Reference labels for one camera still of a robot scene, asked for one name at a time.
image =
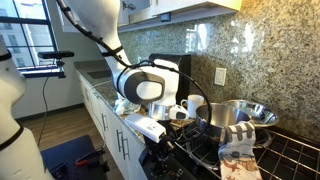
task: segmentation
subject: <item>cabinet door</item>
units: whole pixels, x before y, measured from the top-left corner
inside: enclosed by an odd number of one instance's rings
[[[93,89],[91,88],[89,90],[89,96],[90,96],[90,100],[91,100],[91,118],[94,122],[94,124],[96,125],[100,135],[102,138],[104,138],[104,127],[103,127],[103,122],[102,122],[102,114],[100,111],[100,97],[99,94]]]
[[[120,11],[118,17],[118,26],[123,26],[129,24],[129,10],[125,8],[125,4],[128,4],[128,0],[119,0],[120,1]]]
[[[89,96],[89,90],[90,90],[90,85],[79,75],[80,79],[80,86],[81,86],[81,93],[83,96],[83,103],[86,106],[89,114],[92,114],[92,107],[91,107],[91,101],[90,101],[90,96]]]
[[[156,3],[153,4],[154,10],[156,14],[162,14],[172,11],[177,11],[180,9],[189,8],[192,6],[201,5],[201,3],[205,3],[207,0],[174,0],[174,1],[167,1],[167,0],[158,0]]]
[[[105,141],[109,151],[111,151],[112,149],[114,149],[114,143],[112,142],[112,139],[111,139],[111,127],[110,127],[110,123],[111,123],[110,116],[112,116],[112,111],[102,99],[100,99],[100,111],[101,111],[103,132],[104,132],[103,140]]]
[[[142,166],[139,162],[139,157],[142,151],[144,150],[144,146],[142,146],[137,137],[135,137],[131,130],[127,127],[123,127],[123,144],[124,144],[124,156],[126,157],[127,166],[128,166],[128,174],[129,179],[135,180],[145,180],[147,179]]]
[[[124,158],[124,134],[122,131],[122,125],[118,117],[112,112],[110,115],[110,142],[113,144],[113,147],[109,149],[114,161],[116,162],[122,176],[124,179],[128,178],[128,167],[126,159]]]
[[[128,14],[134,14],[143,9],[150,7],[150,0],[127,0],[130,6],[134,6],[134,9],[129,9]]]

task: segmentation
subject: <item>stove burner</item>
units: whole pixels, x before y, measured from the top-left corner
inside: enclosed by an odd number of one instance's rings
[[[267,148],[272,142],[270,133],[265,129],[256,129],[255,148]]]
[[[219,162],[219,143],[208,136],[201,136],[190,142],[190,150],[199,160],[209,165],[216,165]]]

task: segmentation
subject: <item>wall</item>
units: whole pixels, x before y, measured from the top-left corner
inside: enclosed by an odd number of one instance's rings
[[[191,74],[211,102],[268,105],[279,116],[277,126],[320,142],[319,8],[316,0],[243,0],[236,14],[120,38],[132,62],[153,52],[195,52]],[[213,84],[216,67],[227,68],[224,87]]]
[[[75,53],[72,58],[62,59],[66,64],[65,79],[57,77],[49,78],[45,95],[49,110],[60,109],[82,103],[78,78],[73,62],[101,60],[99,49],[96,44],[80,33],[64,33],[57,11],[55,1],[47,0],[49,14],[55,33],[55,38],[59,50],[69,50]],[[13,107],[15,118],[30,116],[45,111],[45,104],[42,98],[42,88],[46,78],[34,78],[26,80],[26,92],[24,96]]]

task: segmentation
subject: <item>white cup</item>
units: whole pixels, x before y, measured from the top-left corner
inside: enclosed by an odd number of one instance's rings
[[[189,117],[190,118],[196,118],[197,114],[196,114],[196,110],[199,106],[203,105],[204,102],[204,98],[200,95],[196,95],[196,94],[191,94],[188,96],[188,100],[183,99],[181,100],[181,106],[182,104],[186,102],[187,103],[187,110],[189,113]]]

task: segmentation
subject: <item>upper cabinet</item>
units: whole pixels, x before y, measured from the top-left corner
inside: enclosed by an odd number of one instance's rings
[[[150,0],[120,0],[118,27],[128,25],[129,16],[150,7]]]
[[[240,10],[242,4],[242,0],[119,1],[119,32],[235,13]],[[64,32],[78,32],[61,12],[60,18]]]
[[[149,7],[128,15],[119,32],[200,19],[240,10],[242,0],[150,0]]]

